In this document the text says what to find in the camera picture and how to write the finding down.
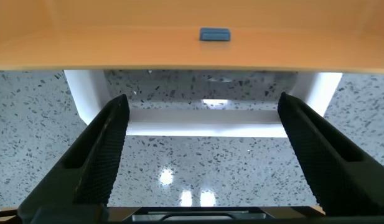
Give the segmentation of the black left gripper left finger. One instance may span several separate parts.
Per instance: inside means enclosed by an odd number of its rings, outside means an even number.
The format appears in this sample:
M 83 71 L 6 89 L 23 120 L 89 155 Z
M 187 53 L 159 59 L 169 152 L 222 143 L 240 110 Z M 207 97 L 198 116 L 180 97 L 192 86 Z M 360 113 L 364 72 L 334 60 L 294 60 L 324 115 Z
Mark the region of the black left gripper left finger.
M 23 223 L 104 223 L 129 122 L 110 100 L 17 209 Z

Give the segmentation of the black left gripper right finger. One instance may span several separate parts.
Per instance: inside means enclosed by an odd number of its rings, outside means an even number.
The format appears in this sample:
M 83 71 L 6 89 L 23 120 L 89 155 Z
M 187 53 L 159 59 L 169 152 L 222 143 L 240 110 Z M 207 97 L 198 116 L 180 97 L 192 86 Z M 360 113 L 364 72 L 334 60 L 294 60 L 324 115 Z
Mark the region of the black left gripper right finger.
M 384 215 L 380 163 L 299 98 L 282 93 L 278 114 L 305 179 L 327 215 Z

